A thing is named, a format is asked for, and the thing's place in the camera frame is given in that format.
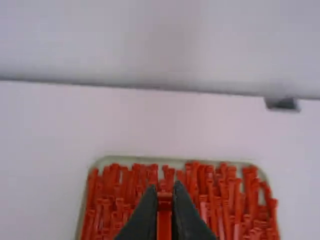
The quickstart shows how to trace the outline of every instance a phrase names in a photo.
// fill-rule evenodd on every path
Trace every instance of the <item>white table surface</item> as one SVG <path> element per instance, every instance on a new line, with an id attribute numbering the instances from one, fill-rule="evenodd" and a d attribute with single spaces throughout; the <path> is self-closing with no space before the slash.
<path id="1" fill-rule="evenodd" d="M 320 103 L 0 82 L 0 239 L 72 240 L 88 167 L 106 155 L 251 161 L 279 199 L 282 239 L 317 239 Z"/>

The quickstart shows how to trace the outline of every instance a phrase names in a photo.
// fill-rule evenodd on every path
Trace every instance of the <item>white wall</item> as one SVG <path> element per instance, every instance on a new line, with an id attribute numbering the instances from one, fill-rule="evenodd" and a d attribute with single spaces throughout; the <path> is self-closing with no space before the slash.
<path id="1" fill-rule="evenodd" d="M 320 97 L 318 0 L 1 0 L 6 79 Z"/>

